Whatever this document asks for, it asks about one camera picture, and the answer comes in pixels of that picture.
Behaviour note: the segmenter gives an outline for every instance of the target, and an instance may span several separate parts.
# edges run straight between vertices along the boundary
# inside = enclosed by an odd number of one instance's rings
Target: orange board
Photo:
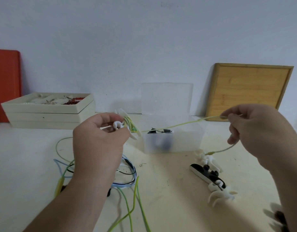
[[[0,122],[8,122],[1,103],[22,95],[20,53],[0,49]]]
[[[293,66],[216,63],[206,117],[242,103],[279,108]],[[227,121],[211,118],[210,121]]]

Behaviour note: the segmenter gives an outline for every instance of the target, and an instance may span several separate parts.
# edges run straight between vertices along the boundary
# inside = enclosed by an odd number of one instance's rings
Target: wooden frame
[[[210,116],[210,107],[212,105],[212,101],[214,99],[215,91],[216,91],[216,86],[217,86],[217,79],[219,75],[219,70],[221,67],[248,67],[248,68],[272,68],[272,69],[288,69],[288,74],[286,76],[285,83],[282,87],[281,94],[278,98],[277,104],[275,106],[276,109],[279,108],[281,101],[283,99],[286,87],[288,85],[293,66],[279,66],[279,65],[261,65],[261,64],[236,64],[236,63],[215,63],[213,74],[212,74],[212,80],[211,80],[211,85],[210,85],[210,92],[209,92],[209,97],[208,97],[208,103],[207,103],[207,111],[206,111],[206,117]],[[208,119],[209,121],[228,121],[220,119],[220,118],[211,118]]]

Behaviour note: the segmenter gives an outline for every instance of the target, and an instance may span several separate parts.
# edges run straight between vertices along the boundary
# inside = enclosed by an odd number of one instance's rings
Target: left hand
[[[114,121],[123,122],[123,117],[115,113],[100,113],[73,130],[75,177],[102,175],[113,182],[121,163],[123,145],[130,136],[127,128],[117,131],[113,127],[100,129],[113,125]]]

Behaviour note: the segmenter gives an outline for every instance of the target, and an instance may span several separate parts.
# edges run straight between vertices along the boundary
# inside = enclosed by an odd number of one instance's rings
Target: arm
[[[122,121],[114,113],[90,117],[73,131],[74,175],[58,195],[24,230],[24,232],[91,232],[100,216],[123,144],[129,137],[126,128],[111,132],[100,127]]]
[[[224,111],[231,123],[229,144],[241,140],[270,171],[291,232],[297,232],[297,134],[273,107],[245,104]]]

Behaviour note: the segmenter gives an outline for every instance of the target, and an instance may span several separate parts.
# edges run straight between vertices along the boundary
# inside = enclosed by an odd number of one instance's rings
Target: red board
[[[8,122],[1,103],[22,95],[20,53],[0,49],[0,122]]]

